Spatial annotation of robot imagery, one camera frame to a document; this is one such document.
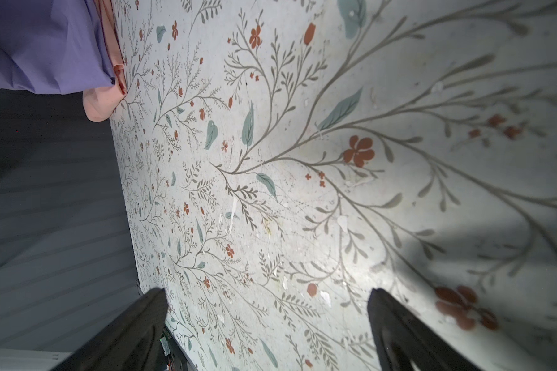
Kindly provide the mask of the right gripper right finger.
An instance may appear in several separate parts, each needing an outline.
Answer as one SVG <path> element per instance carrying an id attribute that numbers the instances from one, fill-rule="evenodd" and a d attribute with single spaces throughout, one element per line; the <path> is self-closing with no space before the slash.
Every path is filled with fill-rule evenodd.
<path id="1" fill-rule="evenodd" d="M 368 299 L 368 318 L 383 370 L 477 370 L 383 289 Z"/>

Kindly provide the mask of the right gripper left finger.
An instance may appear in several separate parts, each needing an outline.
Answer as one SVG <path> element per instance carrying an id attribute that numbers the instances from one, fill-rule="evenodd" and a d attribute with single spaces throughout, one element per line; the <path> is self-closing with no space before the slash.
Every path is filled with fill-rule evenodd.
<path id="1" fill-rule="evenodd" d="M 168 311 L 166 292 L 153 288 L 55 370 L 154 370 Z"/>

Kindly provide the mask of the purple t-shirt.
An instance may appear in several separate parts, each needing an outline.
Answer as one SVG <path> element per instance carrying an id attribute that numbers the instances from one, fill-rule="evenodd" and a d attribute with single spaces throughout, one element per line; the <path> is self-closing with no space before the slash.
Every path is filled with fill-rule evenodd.
<path id="1" fill-rule="evenodd" d="M 92 1 L 0 1 L 0 89 L 73 94 L 108 83 Z"/>

